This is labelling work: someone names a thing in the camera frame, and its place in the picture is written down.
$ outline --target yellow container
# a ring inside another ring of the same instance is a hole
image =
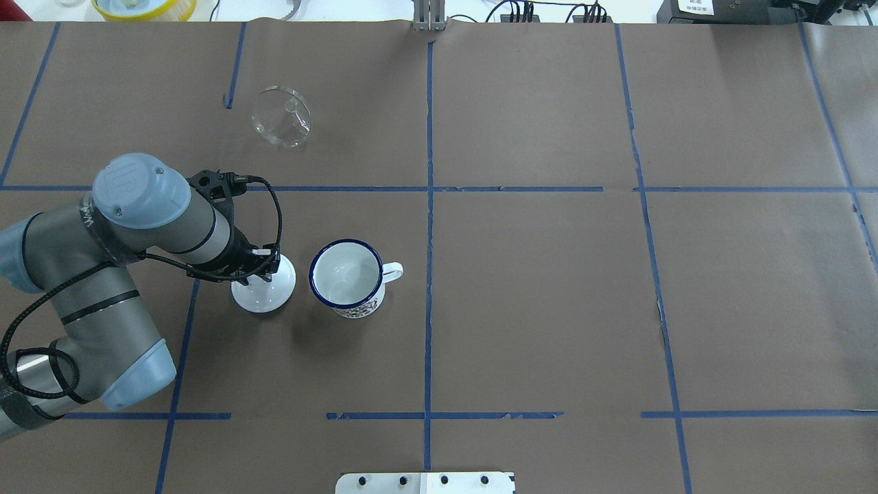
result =
[[[127,7],[121,0],[91,0],[104,19],[112,21],[185,21],[196,0],[140,0]]]

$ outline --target robotic arm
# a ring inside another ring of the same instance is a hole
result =
[[[173,263],[146,253],[157,246],[183,260],[186,266],[177,265],[190,276],[269,281],[280,262],[280,224],[277,243],[262,248],[234,226],[232,197],[255,181],[264,183],[211,171],[187,180],[150,155],[123,155],[79,202],[0,231],[0,274],[27,293],[57,292],[51,302],[67,332],[48,349],[6,354],[14,327],[7,331],[0,441],[98,398],[109,410],[124,409],[174,381],[168,347],[125,265],[143,258]]]

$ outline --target gray tabletop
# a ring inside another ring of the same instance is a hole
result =
[[[4,443],[0,492],[878,485],[878,31],[2,23],[0,46],[0,228],[147,152],[265,176],[299,276],[255,315],[132,265],[175,384]],[[250,126],[272,84],[307,99],[302,148]],[[268,194],[236,205],[271,241]],[[345,237],[406,268],[361,320],[306,282]],[[5,321],[30,301],[0,286]],[[19,333],[62,329],[42,309]]]

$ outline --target gray cable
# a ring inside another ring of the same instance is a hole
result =
[[[296,12],[299,11],[299,7],[301,7],[301,6],[302,6],[302,0],[292,0],[292,10],[290,11],[290,13],[281,17],[280,19],[281,20],[290,20],[291,18],[293,18],[293,16],[296,15]]]

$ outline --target red object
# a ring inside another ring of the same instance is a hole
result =
[[[33,20],[12,0],[0,0],[0,20]]]

